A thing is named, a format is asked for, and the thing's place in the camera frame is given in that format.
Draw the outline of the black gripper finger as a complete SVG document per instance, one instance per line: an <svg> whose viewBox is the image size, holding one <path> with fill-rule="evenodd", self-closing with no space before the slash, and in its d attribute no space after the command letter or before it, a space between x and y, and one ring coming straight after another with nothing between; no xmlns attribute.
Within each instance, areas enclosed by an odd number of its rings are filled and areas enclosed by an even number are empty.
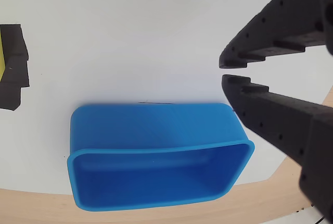
<svg viewBox="0 0 333 224"><path fill-rule="evenodd" d="M332 53L332 0L271 0L225 47L219 67L246 68L320 45Z"/></svg>
<svg viewBox="0 0 333 224"><path fill-rule="evenodd" d="M225 74L222 88L241 122L302 167L321 164L316 117L324 106L269 91L248 77Z"/></svg>

